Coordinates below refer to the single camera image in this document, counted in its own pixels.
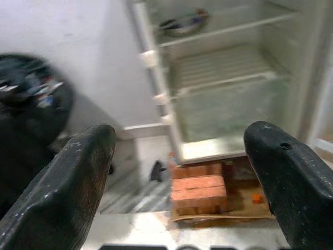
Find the refrigerator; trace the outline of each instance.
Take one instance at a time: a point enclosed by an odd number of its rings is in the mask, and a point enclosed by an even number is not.
[[[329,0],[134,0],[130,13],[152,98],[179,164],[244,156],[264,120],[315,148],[330,97]],[[199,31],[171,37],[168,19],[204,9]]]

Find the brick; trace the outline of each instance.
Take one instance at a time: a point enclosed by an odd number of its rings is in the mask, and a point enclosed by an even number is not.
[[[172,180],[171,190],[179,191],[183,189],[203,189],[224,185],[225,184],[222,176],[203,176]]]
[[[196,207],[182,207],[176,210],[178,215],[196,215],[198,214],[198,208]]]
[[[214,163],[209,166],[208,172],[212,175],[222,175],[222,164],[221,163]]]
[[[188,177],[199,177],[207,175],[207,166],[187,167]]]
[[[183,184],[184,179],[173,179],[171,180],[171,190],[172,191],[179,191],[184,189]]]
[[[218,214],[220,212],[220,208],[218,206],[213,207],[199,207],[199,214]]]
[[[172,179],[181,179],[187,177],[187,169],[182,167],[171,167],[171,178]]]
[[[225,197],[226,190],[224,186],[208,187],[205,189],[186,189],[174,191],[171,193],[172,201],[180,201],[184,199],[202,199],[209,197]]]

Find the stacked bricks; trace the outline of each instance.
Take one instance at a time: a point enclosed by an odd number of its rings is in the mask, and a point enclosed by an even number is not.
[[[219,162],[169,165],[171,203],[178,215],[220,214],[226,208],[226,189]]]

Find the crisper drawer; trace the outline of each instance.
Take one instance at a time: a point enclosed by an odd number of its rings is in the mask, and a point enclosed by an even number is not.
[[[288,84],[282,79],[252,79],[179,96],[174,108],[185,143],[228,138],[231,146],[252,122],[264,120],[283,128],[287,95]]]

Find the concrete floor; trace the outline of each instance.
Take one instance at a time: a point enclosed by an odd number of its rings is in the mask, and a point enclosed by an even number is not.
[[[162,182],[149,181],[156,160],[164,165],[171,151],[167,136],[117,141],[113,164],[99,204],[101,214],[142,213],[170,210],[171,179],[162,173]]]

